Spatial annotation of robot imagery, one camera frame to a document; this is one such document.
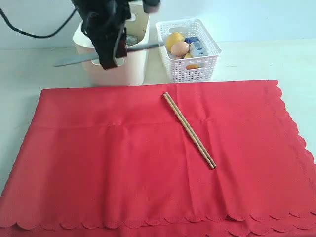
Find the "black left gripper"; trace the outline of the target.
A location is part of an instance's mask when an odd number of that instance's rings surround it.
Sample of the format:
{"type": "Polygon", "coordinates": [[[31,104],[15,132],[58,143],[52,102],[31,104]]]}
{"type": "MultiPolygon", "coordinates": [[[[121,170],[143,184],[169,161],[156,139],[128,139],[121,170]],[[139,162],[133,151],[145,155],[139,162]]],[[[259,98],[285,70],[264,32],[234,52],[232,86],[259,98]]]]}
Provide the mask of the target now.
{"type": "Polygon", "coordinates": [[[81,32],[95,43],[104,70],[116,68],[116,58],[127,56],[126,20],[131,18],[128,0],[74,0],[82,23],[81,32]]]}

